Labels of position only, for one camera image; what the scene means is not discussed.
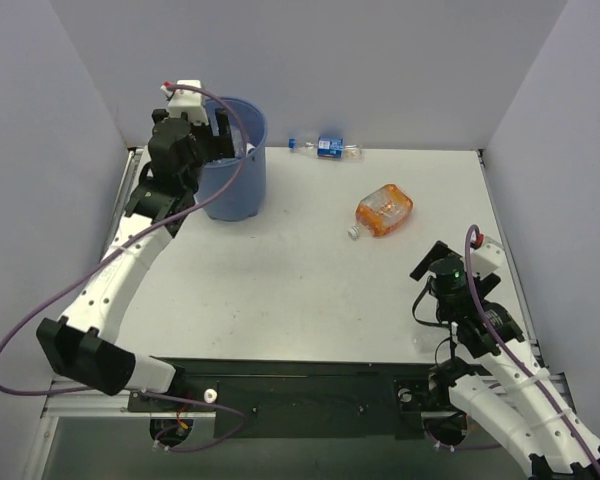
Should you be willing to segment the long clear plastic bottle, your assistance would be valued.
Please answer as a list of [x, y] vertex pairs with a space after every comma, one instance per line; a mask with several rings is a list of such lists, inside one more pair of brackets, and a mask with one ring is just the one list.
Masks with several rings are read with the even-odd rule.
[[244, 142], [240, 129], [237, 126], [231, 126], [232, 142], [236, 158], [248, 156], [255, 150], [251, 142]]

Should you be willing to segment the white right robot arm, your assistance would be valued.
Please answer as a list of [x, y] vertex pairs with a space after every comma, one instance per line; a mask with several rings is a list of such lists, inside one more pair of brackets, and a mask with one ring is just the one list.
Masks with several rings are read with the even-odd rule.
[[451, 356], [427, 383], [433, 406], [455, 406], [502, 444], [521, 446], [525, 465], [600, 478], [600, 439], [536, 363], [518, 304], [487, 301], [506, 256], [477, 225], [491, 209], [475, 155], [385, 151], [341, 164], [295, 155], [267, 173], [258, 114], [222, 129], [245, 157], [223, 211], [249, 221], [215, 267], [236, 310], [232, 352], [415, 364], [426, 354], [408, 340], [442, 329], [509, 402]]

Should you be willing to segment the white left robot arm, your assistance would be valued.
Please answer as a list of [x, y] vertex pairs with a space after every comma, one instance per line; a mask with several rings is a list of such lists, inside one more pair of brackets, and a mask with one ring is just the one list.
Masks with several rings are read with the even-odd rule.
[[127, 308], [158, 255], [194, 206], [199, 177], [210, 161], [213, 132], [201, 108], [191, 113], [156, 109], [147, 144], [150, 160], [124, 208], [103, 259], [82, 292], [57, 320], [45, 319], [36, 336], [53, 371], [114, 395], [150, 391], [161, 410], [180, 408], [184, 384], [175, 366], [116, 344]]

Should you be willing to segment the blue plastic bin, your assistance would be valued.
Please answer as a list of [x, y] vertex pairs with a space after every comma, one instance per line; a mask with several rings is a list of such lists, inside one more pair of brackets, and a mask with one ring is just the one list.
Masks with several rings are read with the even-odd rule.
[[[264, 201], [268, 123], [262, 111], [248, 101], [234, 97], [223, 97], [223, 100], [237, 113], [246, 128], [248, 156], [237, 179], [218, 199], [204, 206], [203, 210], [211, 219], [234, 222], [255, 216]], [[232, 116], [229, 117], [229, 122], [238, 157], [205, 165], [195, 194], [197, 203], [206, 201], [223, 187], [240, 164], [243, 153], [241, 133]]]

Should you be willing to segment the crushed clear plastic bottle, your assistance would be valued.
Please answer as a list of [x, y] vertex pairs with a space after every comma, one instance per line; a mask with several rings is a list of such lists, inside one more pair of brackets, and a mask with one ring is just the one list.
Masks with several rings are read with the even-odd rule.
[[419, 333], [413, 336], [413, 346], [416, 352], [423, 355], [433, 354], [442, 340], [446, 338], [446, 334], [441, 332]]

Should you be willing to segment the orange plastic bottle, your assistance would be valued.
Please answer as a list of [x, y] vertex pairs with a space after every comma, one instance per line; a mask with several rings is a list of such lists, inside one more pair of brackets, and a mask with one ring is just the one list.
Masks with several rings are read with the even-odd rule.
[[355, 223], [347, 234], [351, 240], [367, 235], [386, 237], [406, 222], [413, 208], [413, 200], [402, 189], [396, 184], [386, 184], [358, 203]]

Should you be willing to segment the blue cap labelled bottle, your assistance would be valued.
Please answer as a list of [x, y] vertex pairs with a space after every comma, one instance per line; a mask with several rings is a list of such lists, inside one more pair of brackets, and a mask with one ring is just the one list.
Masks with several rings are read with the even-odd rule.
[[320, 136], [313, 141], [293, 137], [288, 139], [292, 153], [328, 160], [361, 159], [363, 149], [356, 144], [346, 144], [343, 138]]

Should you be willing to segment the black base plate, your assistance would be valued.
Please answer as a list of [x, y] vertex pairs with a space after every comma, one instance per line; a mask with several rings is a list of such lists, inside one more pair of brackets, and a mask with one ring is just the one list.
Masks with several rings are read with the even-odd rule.
[[431, 363], [301, 362], [173, 358], [176, 384], [164, 400], [130, 397], [134, 413], [167, 415], [217, 393], [213, 436], [237, 439], [420, 439], [429, 418], [457, 430], [456, 408]]

